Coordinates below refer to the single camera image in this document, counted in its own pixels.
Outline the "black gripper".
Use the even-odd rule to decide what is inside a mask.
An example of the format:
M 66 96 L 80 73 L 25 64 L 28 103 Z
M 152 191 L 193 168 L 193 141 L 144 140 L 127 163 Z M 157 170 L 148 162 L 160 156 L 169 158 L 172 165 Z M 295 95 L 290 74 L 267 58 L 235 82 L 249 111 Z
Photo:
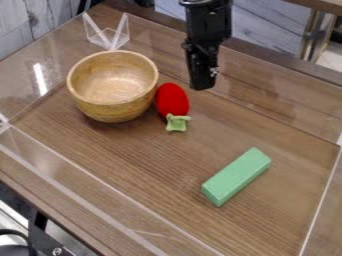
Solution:
M 232 0 L 179 0 L 185 10 L 189 87 L 207 90 L 219 74 L 217 50 L 231 37 Z

